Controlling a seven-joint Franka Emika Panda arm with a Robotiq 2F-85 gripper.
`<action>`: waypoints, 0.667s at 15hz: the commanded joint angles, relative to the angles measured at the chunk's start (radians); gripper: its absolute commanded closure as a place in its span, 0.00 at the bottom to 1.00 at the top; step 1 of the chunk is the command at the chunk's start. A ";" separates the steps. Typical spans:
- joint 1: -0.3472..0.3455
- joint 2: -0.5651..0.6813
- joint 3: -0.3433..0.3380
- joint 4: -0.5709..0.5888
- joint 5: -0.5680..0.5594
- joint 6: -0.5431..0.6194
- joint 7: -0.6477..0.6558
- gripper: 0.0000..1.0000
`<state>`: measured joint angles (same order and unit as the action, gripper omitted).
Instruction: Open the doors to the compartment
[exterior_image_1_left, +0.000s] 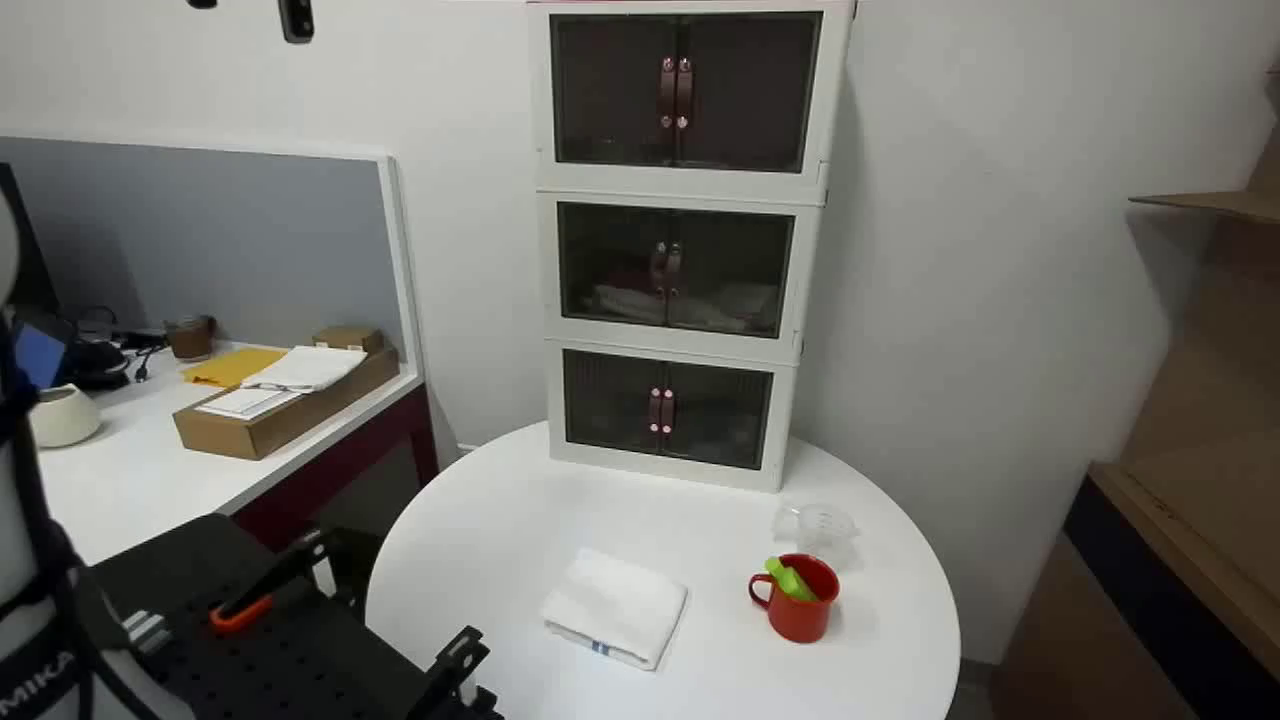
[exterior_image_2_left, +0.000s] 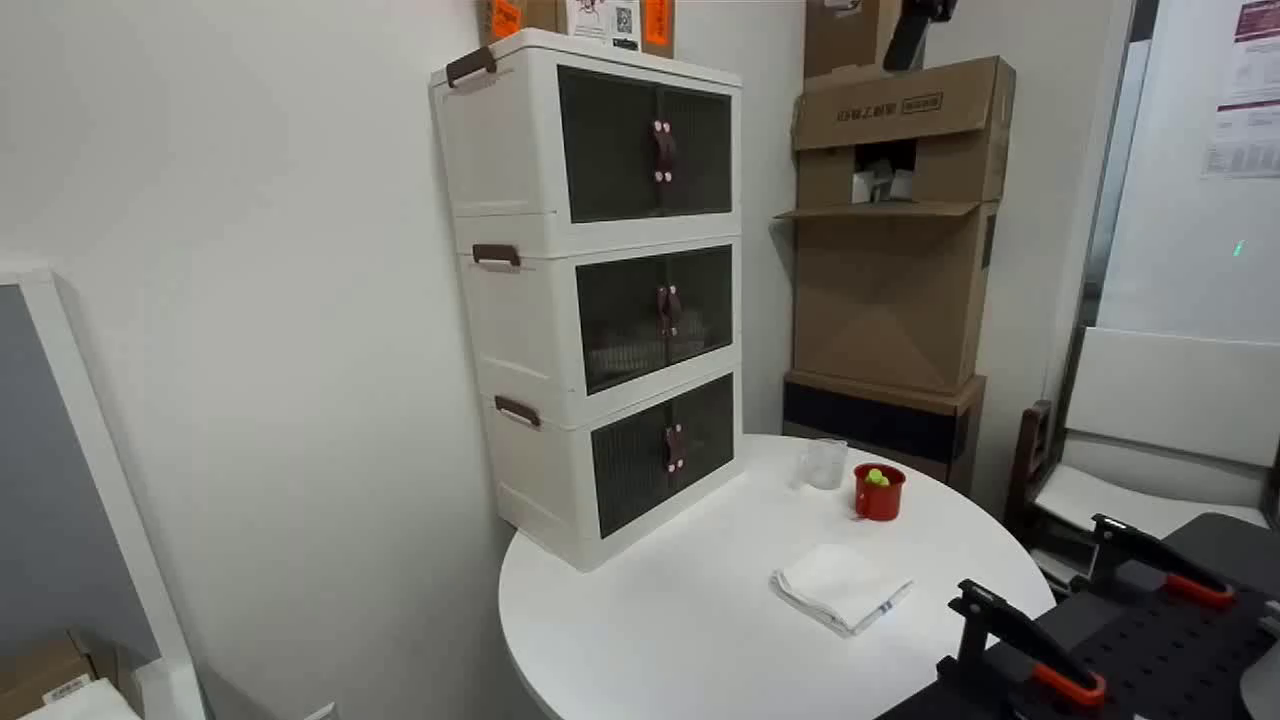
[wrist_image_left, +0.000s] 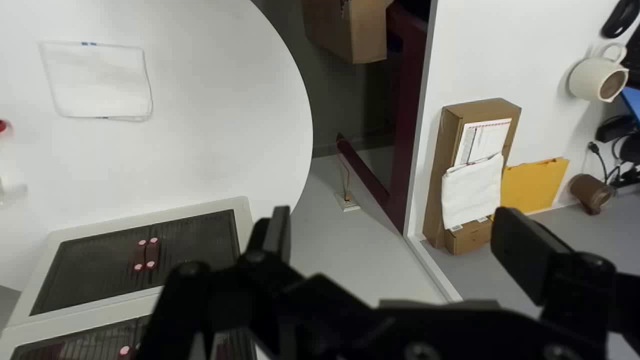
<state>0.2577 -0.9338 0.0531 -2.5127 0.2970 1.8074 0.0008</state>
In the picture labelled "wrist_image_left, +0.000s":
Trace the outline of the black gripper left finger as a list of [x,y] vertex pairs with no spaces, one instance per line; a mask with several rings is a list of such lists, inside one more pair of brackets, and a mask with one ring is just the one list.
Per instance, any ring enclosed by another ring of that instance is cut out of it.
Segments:
[[290,209],[276,207],[270,218],[261,218],[251,235],[245,261],[248,264],[263,264],[267,261],[290,262],[293,226]]

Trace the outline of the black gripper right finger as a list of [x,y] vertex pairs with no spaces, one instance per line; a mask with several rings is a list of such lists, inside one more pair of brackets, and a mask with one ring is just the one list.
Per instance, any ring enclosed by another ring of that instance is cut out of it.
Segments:
[[519,209],[494,212],[491,250],[534,304],[545,302],[553,259],[572,249]]

